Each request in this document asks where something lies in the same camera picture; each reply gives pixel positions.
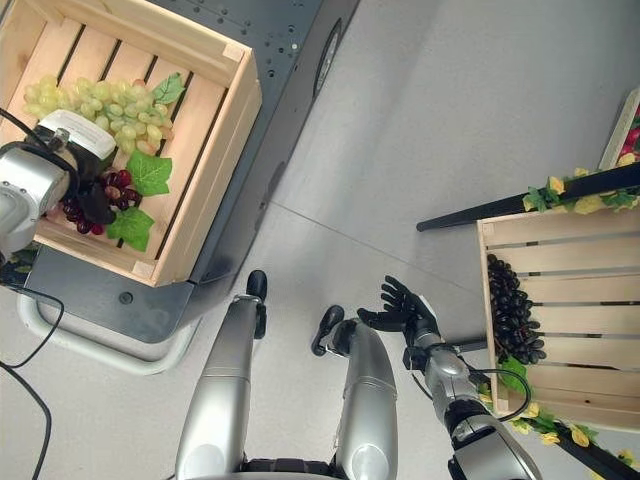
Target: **white floor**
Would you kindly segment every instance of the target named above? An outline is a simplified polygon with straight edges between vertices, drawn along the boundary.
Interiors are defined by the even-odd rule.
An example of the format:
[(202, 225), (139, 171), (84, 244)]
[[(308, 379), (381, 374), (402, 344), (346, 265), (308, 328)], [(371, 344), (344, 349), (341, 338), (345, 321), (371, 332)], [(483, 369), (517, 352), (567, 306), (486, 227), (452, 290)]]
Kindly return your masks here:
[[(633, 0), (362, 0), (245, 264), (270, 280), (255, 364), (250, 457), (329, 459), (346, 363), (311, 355), (328, 305), (379, 307), (386, 273), (424, 293), (449, 339), (483, 332), (472, 227), (415, 223), (595, 167), (624, 95), (640, 84)], [(0, 289), (1, 358), (36, 345)], [(134, 378), (56, 346), (25, 377), (53, 412), (45, 479), (157, 480), (172, 464), (191, 392), (226, 305), (174, 370)], [(399, 479), (447, 478), (450, 447), (385, 335), (399, 390)], [(470, 358), (486, 363), (486, 353)], [(37, 406), (0, 376), (0, 476), (29, 478)], [(616, 451), (637, 436), (605, 432)], [(545, 478), (588, 478), (560, 449), (519, 436)]]

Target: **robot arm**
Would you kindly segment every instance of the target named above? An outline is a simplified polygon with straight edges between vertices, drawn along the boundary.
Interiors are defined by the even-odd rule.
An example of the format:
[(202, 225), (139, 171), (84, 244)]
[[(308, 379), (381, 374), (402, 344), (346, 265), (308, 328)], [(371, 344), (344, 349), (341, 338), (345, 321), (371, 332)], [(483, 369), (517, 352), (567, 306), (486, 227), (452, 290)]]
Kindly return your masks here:
[(416, 360), (436, 415), (451, 437), (454, 455), (448, 466), (453, 480), (541, 479), (531, 457), (480, 402), (469, 368), (440, 336), (428, 302), (396, 279), (385, 280), (386, 311), (360, 309), (358, 315), (372, 328), (404, 333), (405, 364), (413, 368)]

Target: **yellow flower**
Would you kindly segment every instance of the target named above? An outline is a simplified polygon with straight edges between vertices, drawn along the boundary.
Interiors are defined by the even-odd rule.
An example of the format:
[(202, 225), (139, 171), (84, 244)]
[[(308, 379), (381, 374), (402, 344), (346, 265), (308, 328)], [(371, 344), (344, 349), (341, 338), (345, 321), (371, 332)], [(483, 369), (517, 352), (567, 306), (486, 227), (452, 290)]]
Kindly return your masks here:
[(480, 401), (481, 401), (482, 403), (485, 403), (485, 404), (491, 404), (491, 403), (493, 403), (493, 400), (491, 399), (491, 396), (490, 396), (490, 395), (487, 395), (487, 394), (485, 394), (485, 393), (479, 393), (479, 394), (478, 394), (478, 398), (480, 399)]
[(631, 165), (636, 161), (636, 156), (629, 152), (623, 156), (621, 156), (616, 162), (616, 167), (626, 167), (627, 165)]
[(539, 414), (540, 405), (538, 405), (536, 402), (531, 402), (527, 407), (527, 410), (520, 416), (524, 418), (536, 418)]
[(570, 428), (571, 428), (571, 438), (573, 439), (573, 441), (577, 445), (580, 445), (581, 447), (588, 447), (589, 437), (587, 437), (587, 435), (575, 425), (571, 425)]
[(593, 213), (603, 208), (607, 208), (607, 206), (602, 201), (600, 195), (587, 195), (586, 197), (581, 197), (576, 202), (573, 211), (581, 215), (587, 215), (588, 213)]
[(564, 193), (564, 182), (558, 177), (549, 177), (549, 188), (560, 195)]
[(556, 432), (543, 433), (540, 435), (543, 445), (553, 445), (554, 443), (560, 443), (558, 434)]
[(618, 452), (618, 458), (622, 460), (624, 463), (626, 463), (627, 465), (629, 465), (630, 467), (635, 468), (638, 465), (635, 457), (633, 456), (633, 452), (628, 448), (625, 448), (624, 450), (620, 450)]
[(525, 212), (528, 212), (529, 210), (533, 210), (535, 208), (535, 205), (531, 200), (529, 200), (529, 197), (524, 197), (522, 199), (522, 205), (524, 206)]
[(522, 433), (523, 435), (527, 435), (532, 429), (531, 425), (522, 421), (512, 420), (510, 423), (516, 432)]

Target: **green grape bunch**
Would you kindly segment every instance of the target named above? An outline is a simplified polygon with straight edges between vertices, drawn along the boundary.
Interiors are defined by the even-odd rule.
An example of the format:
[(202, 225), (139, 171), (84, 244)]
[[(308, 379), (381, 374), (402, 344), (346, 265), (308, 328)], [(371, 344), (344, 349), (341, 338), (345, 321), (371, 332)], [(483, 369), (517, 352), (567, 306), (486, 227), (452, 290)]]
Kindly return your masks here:
[(39, 120), (58, 109), (70, 110), (113, 135), (126, 154), (138, 149), (153, 155), (163, 139), (173, 138), (167, 104), (177, 100), (183, 90), (179, 74), (171, 75), (154, 90), (141, 79), (92, 82), (84, 77), (67, 89), (58, 86), (53, 75), (45, 75), (26, 87), (23, 110)]

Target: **wooden crate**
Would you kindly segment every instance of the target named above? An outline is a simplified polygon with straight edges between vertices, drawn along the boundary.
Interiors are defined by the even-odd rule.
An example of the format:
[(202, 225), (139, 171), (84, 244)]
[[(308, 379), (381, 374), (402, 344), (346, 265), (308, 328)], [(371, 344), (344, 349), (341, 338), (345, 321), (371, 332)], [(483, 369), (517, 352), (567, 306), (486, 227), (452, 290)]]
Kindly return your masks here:
[[(534, 399), (559, 418), (640, 429), (640, 209), (547, 212), (478, 222), (487, 338), (495, 367), (486, 256), (512, 265), (534, 302), (547, 358), (527, 367)], [(499, 413), (522, 397), (492, 379)]]
[[(144, 0), (14, 0), (0, 26), (0, 105), (22, 112), (27, 85), (57, 75), (148, 78), (154, 86), (181, 72), (187, 87), (174, 111), (170, 193), (145, 197), (155, 220), (146, 252), (106, 236), (80, 235), (66, 221), (39, 222), (36, 240), (150, 286), (186, 280), (261, 105), (250, 48)], [(0, 144), (24, 135), (0, 123)], [(114, 164), (128, 160), (118, 154)]]

